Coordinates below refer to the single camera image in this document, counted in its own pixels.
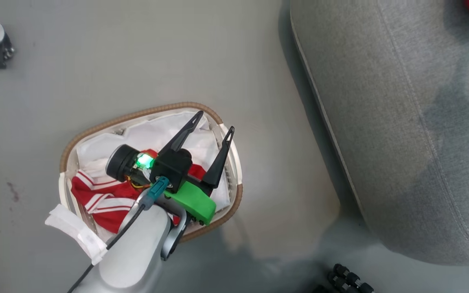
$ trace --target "black cable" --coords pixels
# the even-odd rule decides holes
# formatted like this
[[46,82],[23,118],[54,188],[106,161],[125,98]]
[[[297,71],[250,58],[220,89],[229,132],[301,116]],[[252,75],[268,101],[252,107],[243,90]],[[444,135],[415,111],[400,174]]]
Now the black cable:
[[[108,244],[108,246],[106,246],[106,250],[110,250],[110,248],[112,248],[113,245],[115,245],[115,243],[117,241],[119,241],[119,239],[124,235],[124,233],[130,228],[130,226],[134,223],[134,221],[138,218],[138,216],[140,215],[140,213],[142,213],[142,211],[144,211],[144,207],[145,205],[144,204],[141,204],[139,207],[138,207],[138,210],[135,212],[135,215],[132,217],[132,219],[128,222],[128,224],[126,224],[124,226],[124,229],[122,229],[119,234],[117,234],[117,236],[115,236],[115,238],[113,238],[113,240],[110,242],[110,244]],[[90,265],[86,271],[84,271],[84,273],[82,273],[82,275],[77,279],[77,281],[70,287],[70,290],[68,290],[68,293],[72,293],[75,288],[77,288],[82,280],[84,280],[84,278],[86,278],[86,276],[89,274],[89,272],[93,269],[93,265]]]

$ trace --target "red and white garment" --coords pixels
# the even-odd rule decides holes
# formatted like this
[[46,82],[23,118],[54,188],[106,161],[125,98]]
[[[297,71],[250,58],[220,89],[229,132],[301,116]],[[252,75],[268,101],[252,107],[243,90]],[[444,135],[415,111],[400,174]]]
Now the red and white garment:
[[127,181],[119,182],[108,176],[92,178],[79,170],[72,178],[71,192],[97,224],[117,233],[141,191]]

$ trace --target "basket rim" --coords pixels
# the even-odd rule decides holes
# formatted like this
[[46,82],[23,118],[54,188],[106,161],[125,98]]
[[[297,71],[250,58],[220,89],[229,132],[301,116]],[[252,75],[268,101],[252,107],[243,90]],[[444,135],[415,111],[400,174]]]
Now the basket rim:
[[[217,124],[223,124],[222,119],[215,111],[213,111],[211,108],[207,107],[206,105],[196,103],[196,102],[181,102],[181,103],[169,104],[165,106],[148,108],[148,109],[141,110],[135,113],[123,115],[123,116],[117,117],[116,119],[112,119],[112,120],[103,122],[101,124],[98,124],[92,128],[88,128],[87,130],[84,130],[80,134],[76,135],[76,137],[74,137],[68,143],[68,145],[65,147],[65,150],[63,151],[63,154],[61,155],[61,161],[60,161],[60,167],[59,167],[60,172],[61,173],[66,172],[67,165],[68,165],[68,157],[70,153],[72,152],[76,144],[82,139],[84,139],[85,137],[92,135],[95,132],[111,127],[115,124],[126,122],[128,120],[136,119],[136,118],[154,114],[154,113],[170,111],[170,110],[175,110],[175,109],[182,109],[182,108],[196,108],[196,109],[202,110],[205,113],[207,113],[210,117],[212,117]],[[214,230],[215,228],[217,228],[218,226],[222,225],[227,220],[229,220],[235,214],[238,207],[240,206],[240,202],[242,201],[242,192],[243,192],[243,186],[242,184],[238,184],[236,196],[234,198],[231,208],[229,208],[229,211],[223,217],[212,222],[209,226],[203,226],[202,228],[194,232],[191,232],[189,234],[182,236],[181,242],[183,243],[183,242],[189,241],[190,239],[206,234],[207,232]]]

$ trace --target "gray sofa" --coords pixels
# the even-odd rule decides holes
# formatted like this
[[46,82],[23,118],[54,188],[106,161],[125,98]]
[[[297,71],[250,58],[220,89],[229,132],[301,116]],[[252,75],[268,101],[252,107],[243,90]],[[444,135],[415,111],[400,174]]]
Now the gray sofa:
[[292,0],[300,54],[370,230],[469,264],[469,13],[462,0]]

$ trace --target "gray floor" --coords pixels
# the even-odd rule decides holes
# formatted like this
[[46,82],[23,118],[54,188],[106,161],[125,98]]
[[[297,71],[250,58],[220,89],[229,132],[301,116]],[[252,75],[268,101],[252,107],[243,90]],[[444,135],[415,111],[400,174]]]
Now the gray floor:
[[180,101],[236,127],[244,198],[179,246],[157,292],[306,292],[342,262],[378,292],[469,293],[469,267],[393,254],[367,231],[288,21],[279,0],[0,0],[18,50],[0,71],[0,293],[64,292],[89,263],[43,224],[70,139]]

